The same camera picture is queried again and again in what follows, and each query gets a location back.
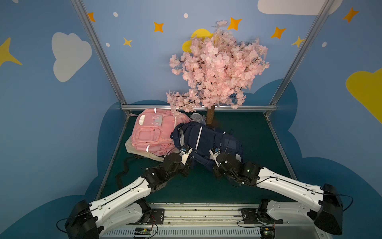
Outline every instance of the yellow star decal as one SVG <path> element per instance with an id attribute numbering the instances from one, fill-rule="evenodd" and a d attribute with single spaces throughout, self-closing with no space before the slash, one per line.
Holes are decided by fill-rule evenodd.
<path id="1" fill-rule="evenodd" d="M 285 30 L 286 30 L 286 28 L 279 29 L 278 27 L 276 27 L 275 33 L 271 36 L 271 38 L 277 37 L 277 38 L 281 39 L 281 34 L 283 34 L 283 32 Z"/>
<path id="2" fill-rule="evenodd" d="M 235 20 L 235 19 L 231 18 L 231 23 L 228 26 L 227 30 L 235 29 L 237 31 L 238 30 L 238 25 L 239 25 L 240 21 L 241 21 L 241 19 Z"/>
<path id="3" fill-rule="evenodd" d="M 90 21 L 96 22 L 94 20 L 94 13 L 88 13 Z"/>
<path id="4" fill-rule="evenodd" d="M 298 36 L 298 39 L 297 39 L 297 41 L 295 42 L 295 43 L 293 43 L 292 45 L 297 45 L 297 48 L 299 48 L 300 47 L 300 44 L 301 44 L 301 42 L 303 42 L 305 39 L 300 39 L 300 36 Z"/>
<path id="5" fill-rule="evenodd" d="M 8 38 L 5 40 L 5 42 L 0 46 L 0 66 L 4 62 L 14 62 L 16 64 L 22 65 L 21 62 L 19 62 L 16 58 L 14 58 L 10 53 L 9 53 L 9 45 L 11 44 L 11 38 Z"/>
<path id="6" fill-rule="evenodd" d="M 129 45 L 130 47 L 131 47 L 131 45 L 130 45 L 130 42 L 132 41 L 132 40 L 126 40 L 126 38 L 124 38 L 125 39 L 125 43 L 123 44 L 123 45 Z"/>
<path id="7" fill-rule="evenodd" d="M 351 19 L 357 14 L 359 11 L 354 11 L 353 8 L 350 9 L 349 13 L 343 18 L 345 20 L 348 20 L 348 23 L 351 21 Z"/>
<path id="8" fill-rule="evenodd" d="M 154 32 L 155 32 L 155 31 L 163 32 L 162 27 L 163 27 L 163 24 L 164 24 L 164 23 L 158 24 L 158 23 L 154 22 L 154 24 L 155 24 Z"/>

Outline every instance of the beige bag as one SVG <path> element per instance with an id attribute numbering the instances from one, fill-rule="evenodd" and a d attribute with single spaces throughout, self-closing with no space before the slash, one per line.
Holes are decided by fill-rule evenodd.
<path id="1" fill-rule="evenodd" d="M 125 146 L 126 146 L 126 150 L 127 150 L 128 153 L 141 155 L 141 156 L 144 156 L 146 158 L 150 158 L 150 159 L 153 159 L 153 160 L 156 160 L 156 161 L 163 161 L 164 160 L 163 157 L 156 156 L 153 153 L 146 152 L 146 151 L 139 151 L 139 150 L 135 149 L 133 147 L 132 143 L 131 143 L 131 136 L 126 141 Z M 173 152 L 178 153 L 179 150 L 176 148 L 176 149 L 173 150 Z"/>

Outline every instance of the black cable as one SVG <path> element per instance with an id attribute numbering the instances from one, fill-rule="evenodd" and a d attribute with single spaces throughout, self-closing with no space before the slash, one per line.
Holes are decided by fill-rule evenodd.
<path id="1" fill-rule="evenodd" d="M 255 222 L 259 223 L 259 224 L 262 224 L 262 226 L 265 226 L 266 228 L 267 228 L 267 225 L 269 225 L 269 224 L 264 224 L 264 223 L 262 223 L 262 222 L 260 222 L 260 221 L 258 221 L 258 220 L 248 220 L 248 219 L 244 219 L 244 220 L 240 220 L 240 221 L 237 222 L 237 225 L 238 225 L 239 227 L 241 227 L 241 228 L 258 228 L 258 226 L 240 226 L 240 225 L 239 225 L 239 222 L 242 222 L 242 221 L 255 221 Z"/>
<path id="2" fill-rule="evenodd" d="M 308 191 L 311 191 L 311 192 L 314 192 L 314 193 L 317 193 L 317 194 L 321 194 L 321 195 L 326 195 L 326 196 L 345 196 L 345 197 L 350 197 L 350 198 L 351 198 L 351 202 L 350 202 L 349 206 L 347 206 L 347 207 L 346 207 L 344 210 L 342 210 L 342 211 L 346 211 L 346 210 L 353 204 L 353 201 L 354 201 L 354 198 L 353 198 L 352 196 L 349 196 L 349 195 L 345 195 L 345 194 L 327 194 L 327 193 L 315 192 L 315 191 L 313 191 L 312 189 L 308 189 L 308 188 L 303 187 L 303 186 L 301 186 L 301 185 L 298 185 L 298 184 L 295 184 L 295 183 L 293 183 L 293 182 L 290 182 L 290 181 L 287 181 L 287 180 L 284 180 L 284 179 L 281 179 L 281 178 L 277 178 L 277 177 L 269 177 L 269 178 L 266 178 L 266 179 L 264 179 L 264 180 L 262 180 L 262 181 L 256 183 L 256 185 L 258 185 L 259 183 L 264 182 L 264 181 L 267 180 L 267 179 L 278 179 L 278 180 L 282 180 L 282 181 L 284 181 L 284 182 L 288 182 L 288 183 L 290 183 L 290 184 L 293 184 L 293 185 L 302 187 L 303 189 L 306 189 L 306 190 L 308 190 Z"/>
<path id="3" fill-rule="evenodd" d="M 152 231 L 152 228 L 154 227 L 154 222 L 155 222 L 155 217 L 154 216 L 150 216 L 150 218 L 152 217 L 152 225 L 151 225 L 151 229 L 148 230 L 148 231 Z"/>
<path id="4" fill-rule="evenodd" d="M 264 227 L 266 227 L 266 228 L 268 228 L 268 225 L 270 225 L 270 224 L 272 224 L 272 223 L 270 223 L 270 224 L 264 224 L 264 223 L 262 223 L 262 222 L 260 222 L 260 221 L 258 221 L 258 220 L 248 220 L 248 219 L 244 219 L 244 220 L 241 220 L 241 221 L 255 221 L 255 222 L 257 222 L 257 223 L 259 223 L 259 224 L 262 224 Z M 239 227 L 241 227 L 241 228 L 258 228 L 259 226 L 240 226 L 239 225 L 239 222 L 241 222 L 241 221 L 238 221 L 237 222 L 237 225 L 239 226 Z M 273 237 L 272 237 L 272 239 L 275 239 L 275 236 L 276 236 L 276 229 L 275 229 L 275 224 L 273 225 Z"/>
<path id="5" fill-rule="evenodd" d="M 78 217 L 78 216 L 82 216 L 82 215 L 85 215 L 85 214 L 87 214 L 87 213 L 90 213 L 90 212 L 92 212 L 92 211 L 94 211 L 94 210 L 96 210 L 96 209 L 98 209 L 98 208 L 95 208 L 95 209 L 93 209 L 93 210 L 91 210 L 91 211 L 87 211 L 87 212 L 85 212 L 85 213 L 82 213 L 82 214 L 80 214 L 80 215 L 77 215 L 77 216 L 72 216 L 72 217 L 68 217 L 68 218 L 63 218 L 63 219 L 60 219 L 60 220 L 58 220 L 58 221 L 56 222 L 56 228 L 57 228 L 58 230 L 60 230 L 60 231 L 64 232 L 64 233 L 67 233 L 66 231 L 64 231 L 64 230 L 61 230 L 61 229 L 58 227 L 58 223 L 59 223 L 59 222 L 61 222 L 61 221 L 63 221 L 63 220 L 72 219 L 72 218 L 76 218 L 76 217 Z"/>
<path id="6" fill-rule="evenodd" d="M 156 225 L 155 223 L 153 223 L 156 227 L 157 227 L 157 230 L 155 231 L 155 233 L 154 233 L 154 235 L 152 235 L 152 236 L 150 236 L 149 238 L 147 238 L 147 239 L 150 239 L 150 238 L 152 238 L 153 236 L 155 236 L 157 233 L 158 233 L 158 225 Z"/>
<path id="7" fill-rule="evenodd" d="M 64 230 L 61 230 L 61 229 L 58 227 L 58 223 L 59 223 L 59 222 L 61 222 L 62 220 L 65 220 L 65 219 L 67 219 L 67 218 L 63 218 L 63 219 L 61 219 L 61 220 L 58 220 L 58 221 L 56 222 L 56 228 L 57 228 L 58 230 L 60 230 L 60 231 L 62 231 L 62 232 L 64 232 L 64 233 L 66 233 L 66 234 L 67 234 L 67 232 L 66 232 L 66 231 L 64 231 Z"/>
<path id="8" fill-rule="evenodd" d="M 149 167 L 147 167 L 146 170 L 149 170 L 154 164 L 157 164 L 157 163 L 163 163 L 163 161 L 156 161 L 155 163 L 153 163 L 152 165 L 150 165 Z"/>
<path id="9" fill-rule="evenodd" d="M 167 154 L 166 154 L 166 156 L 168 156 L 168 154 L 170 153 L 170 152 L 172 152 L 174 149 L 176 149 L 177 147 L 174 147 L 174 148 L 172 148 L 169 152 L 167 152 Z"/>
<path id="10" fill-rule="evenodd" d="M 142 182 L 141 182 L 140 184 L 138 184 L 137 186 L 133 187 L 132 189 L 139 187 L 145 180 L 146 180 L 146 177 L 143 178 L 143 180 L 142 180 Z M 112 200 L 110 200 L 110 201 L 108 201 L 108 202 L 105 202 L 105 203 L 102 204 L 101 206 L 105 206 L 106 204 L 108 204 L 108 203 L 114 201 L 115 199 L 119 198 L 120 196 L 122 196 L 122 195 L 124 195 L 124 194 L 130 192 L 132 189 L 129 189 L 129 190 L 127 190 L 126 192 L 124 192 L 123 194 L 119 195 L 118 197 L 115 197 L 115 198 L 113 198 Z"/>

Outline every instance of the navy blue backpack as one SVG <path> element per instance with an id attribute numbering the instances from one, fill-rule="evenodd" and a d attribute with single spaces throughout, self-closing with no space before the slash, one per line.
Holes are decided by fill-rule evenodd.
<path id="1" fill-rule="evenodd" d="M 189 146 L 193 149 L 191 158 L 203 164 L 212 171 L 216 164 L 211 160 L 210 149 L 218 147 L 221 152 L 232 154 L 242 163 L 244 162 L 241 143 L 232 135 L 216 128 L 210 128 L 198 122 L 181 123 L 172 133 L 174 145 L 178 149 Z"/>

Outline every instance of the blue wall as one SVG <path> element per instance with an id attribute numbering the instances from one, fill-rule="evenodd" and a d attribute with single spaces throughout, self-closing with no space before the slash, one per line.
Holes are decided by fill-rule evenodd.
<path id="1" fill-rule="evenodd" d="M 343 18 L 351 7 L 359 13 L 349 23 Z M 377 0 L 344 0 L 270 116 L 299 180 L 333 184 L 354 197 L 344 213 L 342 238 L 365 238 L 363 229 L 382 219 L 382 124 L 346 87 L 353 73 L 382 68 L 382 32 L 375 28 L 382 25 L 381 7 Z M 381 233 L 377 226 L 367 237 Z"/>
<path id="2" fill-rule="evenodd" d="M 0 238 L 67 238 L 55 222 L 94 199 L 126 115 L 94 49 L 70 80 L 53 72 L 55 33 L 90 42 L 71 2 L 15 2 L 0 3 L 0 46 L 22 64 L 0 47 Z"/>
<path id="3" fill-rule="evenodd" d="M 268 105 L 278 87 L 274 81 L 284 77 L 298 50 L 292 43 L 298 36 L 304 39 L 315 19 L 315 16 L 265 14 L 257 8 L 257 1 L 252 0 L 240 3 L 229 0 L 84 0 L 84 4 L 87 12 L 93 13 L 95 22 L 92 24 L 128 104 L 143 100 L 167 101 L 169 90 L 188 92 L 182 76 L 171 72 L 168 63 L 171 55 L 183 53 L 182 44 L 195 30 L 204 28 L 212 33 L 217 21 L 229 21 L 233 17 L 242 19 L 238 31 L 232 30 L 239 41 L 258 37 L 260 43 L 269 48 L 266 60 L 270 68 L 256 76 L 245 102 L 247 105 Z M 154 32 L 154 22 L 164 23 L 163 33 Z M 286 28 L 281 39 L 271 38 L 276 27 Z M 124 38 L 132 40 L 131 47 L 123 45 Z M 268 85 L 261 97 L 250 95 L 271 82 L 274 83 Z"/>

